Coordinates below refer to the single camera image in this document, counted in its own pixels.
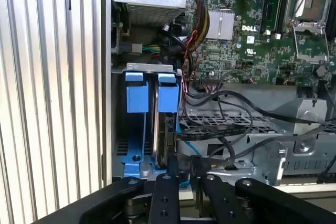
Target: motherboard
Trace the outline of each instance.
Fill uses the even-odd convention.
[[[334,0],[207,0],[210,28],[193,53],[196,80],[314,86],[336,74]],[[192,30],[196,3],[187,0]]]

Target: blue plastic clip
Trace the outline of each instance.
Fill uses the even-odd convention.
[[[149,112],[149,84],[144,81],[143,73],[127,72],[125,74],[127,86],[127,112]]]
[[[176,113],[179,107],[180,86],[176,77],[171,73],[159,73],[158,112]]]

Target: ribbed metal panel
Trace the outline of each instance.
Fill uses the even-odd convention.
[[[101,188],[100,0],[0,0],[0,223]]]

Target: white label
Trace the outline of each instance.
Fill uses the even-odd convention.
[[[257,54],[257,52],[254,52],[254,50],[250,49],[250,48],[247,48],[245,53],[247,55],[256,55]]]
[[[247,36],[246,43],[254,44],[254,36]]]
[[[241,27],[242,31],[257,31],[257,28],[255,26],[245,26],[245,25],[242,25]]]

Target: cpu socket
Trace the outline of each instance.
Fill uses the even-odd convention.
[[[295,44],[297,57],[311,63],[319,63],[326,61],[327,56],[309,56],[300,54],[299,45],[297,43],[298,34],[309,31],[314,36],[320,36],[326,41],[325,24],[328,18],[331,0],[287,0],[285,12],[285,32],[293,32],[295,36]]]

